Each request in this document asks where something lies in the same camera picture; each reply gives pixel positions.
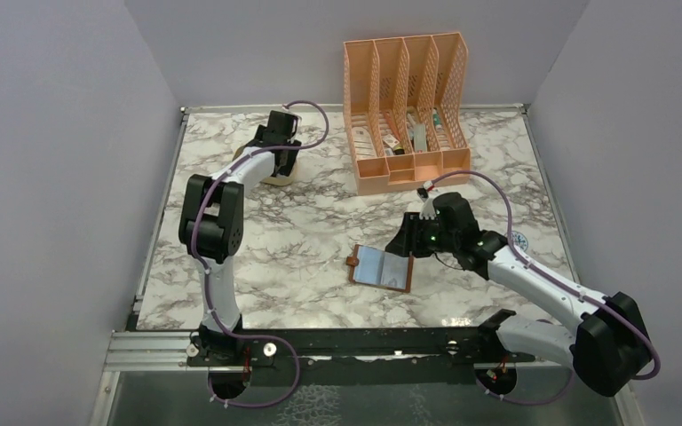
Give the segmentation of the brown leather card holder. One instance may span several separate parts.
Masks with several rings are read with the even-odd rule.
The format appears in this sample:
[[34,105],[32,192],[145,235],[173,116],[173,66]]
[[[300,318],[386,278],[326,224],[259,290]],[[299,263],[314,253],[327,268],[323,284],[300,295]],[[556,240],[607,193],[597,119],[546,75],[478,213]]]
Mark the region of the brown leather card holder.
[[356,244],[345,258],[351,283],[409,293],[414,258],[396,256],[383,250]]

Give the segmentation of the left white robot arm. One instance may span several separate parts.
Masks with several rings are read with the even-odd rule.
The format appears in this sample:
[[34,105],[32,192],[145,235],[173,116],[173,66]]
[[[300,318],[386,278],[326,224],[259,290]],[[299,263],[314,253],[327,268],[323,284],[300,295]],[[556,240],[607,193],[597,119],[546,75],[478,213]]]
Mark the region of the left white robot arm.
[[272,111],[252,140],[223,169],[191,176],[178,225],[178,237],[193,257],[202,282],[203,319],[194,345],[202,355],[233,364],[243,353],[236,334],[242,315],[234,292],[234,257],[244,235],[244,199],[268,178],[287,177],[294,168],[301,118]]

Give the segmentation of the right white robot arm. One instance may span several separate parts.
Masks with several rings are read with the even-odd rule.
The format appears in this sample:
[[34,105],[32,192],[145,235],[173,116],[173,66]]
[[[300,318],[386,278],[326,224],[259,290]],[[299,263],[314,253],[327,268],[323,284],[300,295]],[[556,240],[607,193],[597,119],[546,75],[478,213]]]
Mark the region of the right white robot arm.
[[404,214],[385,252],[425,258],[450,254],[460,268],[524,296],[557,322],[534,321],[501,310],[479,325],[477,349],[487,360],[523,353],[569,367],[601,396],[614,396],[631,380],[645,380],[660,361],[635,300],[606,296],[567,280],[517,250],[509,239],[480,228],[458,193],[424,200],[421,212]]

